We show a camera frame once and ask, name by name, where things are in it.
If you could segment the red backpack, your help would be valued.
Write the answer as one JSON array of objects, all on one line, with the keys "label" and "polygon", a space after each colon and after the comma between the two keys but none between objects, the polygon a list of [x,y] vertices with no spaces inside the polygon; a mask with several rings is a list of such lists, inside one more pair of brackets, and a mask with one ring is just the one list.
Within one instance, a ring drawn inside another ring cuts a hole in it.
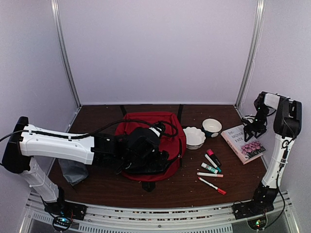
[{"label": "red backpack", "polygon": [[167,155],[167,161],[152,162],[147,169],[139,171],[123,171],[122,176],[142,182],[142,188],[148,192],[153,191],[156,182],[165,180],[173,176],[182,166],[182,158],[186,151],[186,135],[181,125],[181,116],[183,105],[179,105],[177,114],[172,112],[127,112],[124,106],[121,106],[123,119],[125,120],[143,120],[148,123],[158,123],[166,121],[175,126],[178,131],[175,131],[170,125],[166,125],[165,133],[177,134],[174,137],[162,136],[159,144],[160,155]]}]

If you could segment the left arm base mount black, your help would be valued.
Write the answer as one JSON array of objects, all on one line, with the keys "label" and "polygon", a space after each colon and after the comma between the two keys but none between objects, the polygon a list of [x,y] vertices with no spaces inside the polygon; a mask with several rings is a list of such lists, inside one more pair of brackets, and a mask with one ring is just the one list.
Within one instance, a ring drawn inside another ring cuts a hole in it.
[{"label": "left arm base mount black", "polygon": [[65,201],[65,192],[59,187],[58,198],[54,202],[42,200],[45,211],[53,216],[63,216],[70,219],[84,220],[87,206],[83,204]]}]

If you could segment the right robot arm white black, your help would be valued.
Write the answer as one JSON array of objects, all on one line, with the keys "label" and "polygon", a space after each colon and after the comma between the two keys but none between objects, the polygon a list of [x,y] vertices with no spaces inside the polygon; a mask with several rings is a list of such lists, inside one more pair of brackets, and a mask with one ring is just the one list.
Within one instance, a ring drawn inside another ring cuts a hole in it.
[{"label": "right robot arm white black", "polygon": [[252,120],[242,118],[244,124],[244,140],[259,138],[267,131],[267,117],[270,109],[275,111],[273,130],[275,145],[272,159],[262,181],[254,192],[252,200],[247,204],[253,214],[268,210],[279,192],[281,178],[288,161],[294,141],[302,128],[302,103],[279,94],[261,92],[254,101],[257,111]]}]

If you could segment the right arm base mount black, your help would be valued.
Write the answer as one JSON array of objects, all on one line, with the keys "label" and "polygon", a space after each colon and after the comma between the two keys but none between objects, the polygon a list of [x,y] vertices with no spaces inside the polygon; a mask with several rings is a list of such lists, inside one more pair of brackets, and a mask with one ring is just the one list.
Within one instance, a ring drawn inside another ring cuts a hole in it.
[{"label": "right arm base mount black", "polygon": [[266,212],[274,210],[273,199],[255,199],[245,202],[234,202],[232,205],[235,219],[249,218],[257,215],[263,215]]}]

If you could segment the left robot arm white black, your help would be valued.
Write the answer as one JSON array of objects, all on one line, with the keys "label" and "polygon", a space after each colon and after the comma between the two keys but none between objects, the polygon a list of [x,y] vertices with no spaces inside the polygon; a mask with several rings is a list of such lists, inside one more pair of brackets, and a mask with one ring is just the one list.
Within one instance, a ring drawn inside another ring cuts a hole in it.
[{"label": "left robot arm white black", "polygon": [[93,133],[73,134],[49,131],[29,124],[21,117],[8,139],[2,165],[12,173],[24,176],[47,204],[60,216],[70,211],[63,190],[54,184],[40,168],[36,156],[76,161],[84,165],[110,166],[117,174],[158,174],[170,165],[169,155],[160,150],[165,135],[162,122],[147,123],[129,135],[110,135],[98,129]]}]

